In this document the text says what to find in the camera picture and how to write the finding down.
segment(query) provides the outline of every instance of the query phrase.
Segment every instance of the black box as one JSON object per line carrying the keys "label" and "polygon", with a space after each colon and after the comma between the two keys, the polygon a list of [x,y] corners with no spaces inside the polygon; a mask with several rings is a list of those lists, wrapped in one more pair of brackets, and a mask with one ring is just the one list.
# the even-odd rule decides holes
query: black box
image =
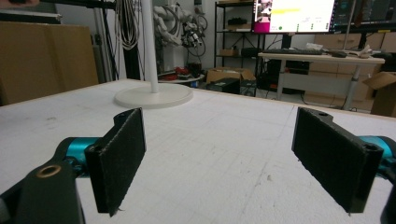
{"label": "black box", "polygon": [[209,91],[221,91],[233,94],[239,94],[239,88],[240,81],[234,77],[225,77],[206,85],[206,89]]}

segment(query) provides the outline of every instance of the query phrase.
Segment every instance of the desk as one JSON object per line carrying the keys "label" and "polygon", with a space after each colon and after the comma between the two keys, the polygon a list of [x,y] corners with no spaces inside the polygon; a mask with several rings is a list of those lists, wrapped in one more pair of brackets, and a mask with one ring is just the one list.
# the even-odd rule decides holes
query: desk
{"label": "desk", "polygon": [[[0,107],[0,191],[52,157],[69,136],[103,136],[120,80]],[[87,223],[378,223],[391,184],[376,178],[363,214],[349,216],[291,151],[297,105],[193,90],[184,105],[144,110],[147,153],[113,218],[77,179]],[[356,135],[396,139],[396,119],[320,108]]]}
{"label": "desk", "polygon": [[[359,73],[363,66],[376,66],[379,63],[385,63],[384,59],[368,58],[361,59],[354,56],[347,56],[346,58],[335,58],[329,55],[300,55],[300,54],[271,54],[259,53],[260,57],[264,59],[278,59],[281,60],[279,80],[277,84],[276,99],[280,100],[284,87],[302,90],[315,91],[323,93],[331,93],[336,95],[345,95],[346,102],[345,110],[349,110],[352,102],[353,94],[355,93],[356,85],[359,80]],[[305,61],[317,63],[339,63],[356,65],[355,72],[351,80],[340,80],[329,77],[312,77],[301,76],[293,73],[285,73],[286,61]]]}

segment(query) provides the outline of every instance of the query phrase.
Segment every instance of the white pole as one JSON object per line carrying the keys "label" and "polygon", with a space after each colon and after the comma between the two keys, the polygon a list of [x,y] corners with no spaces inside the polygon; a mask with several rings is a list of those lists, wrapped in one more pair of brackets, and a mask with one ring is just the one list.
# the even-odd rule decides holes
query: white pole
{"label": "white pole", "polygon": [[142,0],[143,30],[145,32],[145,76],[151,82],[151,92],[159,92],[157,63],[155,60],[154,27],[152,20],[152,1]]}

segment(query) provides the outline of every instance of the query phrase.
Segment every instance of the white table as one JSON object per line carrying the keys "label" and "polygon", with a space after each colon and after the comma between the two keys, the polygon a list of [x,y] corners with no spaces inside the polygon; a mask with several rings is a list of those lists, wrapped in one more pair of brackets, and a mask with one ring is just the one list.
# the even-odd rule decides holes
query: white table
{"label": "white table", "polygon": [[[52,157],[69,136],[103,136],[126,110],[122,80],[0,107],[0,192]],[[291,151],[297,105],[193,91],[184,105],[144,110],[147,153],[113,218],[77,179],[87,223],[378,223],[391,184],[376,178],[363,214],[349,216]],[[396,139],[396,119],[321,108],[356,135]]]}
{"label": "white table", "polygon": [[[376,66],[380,63],[385,63],[384,59],[368,58],[361,59],[355,56],[347,56],[346,58],[336,58],[330,55],[302,55],[302,54],[274,54],[274,53],[259,53],[260,57],[264,59],[278,59],[281,60],[279,80],[276,90],[276,99],[280,100],[283,88],[292,88],[302,91],[315,91],[322,93],[331,93],[337,95],[345,95],[346,102],[343,107],[349,110],[355,93],[356,85],[359,80],[359,73],[363,66]],[[351,80],[336,79],[331,77],[314,77],[301,76],[298,74],[285,72],[286,61],[304,61],[316,63],[338,63],[338,64],[352,64],[356,65],[355,72]]]}

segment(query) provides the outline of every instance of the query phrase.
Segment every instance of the screw hole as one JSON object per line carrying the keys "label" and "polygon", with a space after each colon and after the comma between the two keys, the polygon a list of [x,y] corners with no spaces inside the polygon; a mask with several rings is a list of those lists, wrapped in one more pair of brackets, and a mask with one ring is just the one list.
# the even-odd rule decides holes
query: screw hole
{"label": "screw hole", "polygon": [[58,174],[62,170],[62,167],[59,165],[50,165],[42,168],[37,172],[37,177],[39,178],[47,178],[53,175]]}

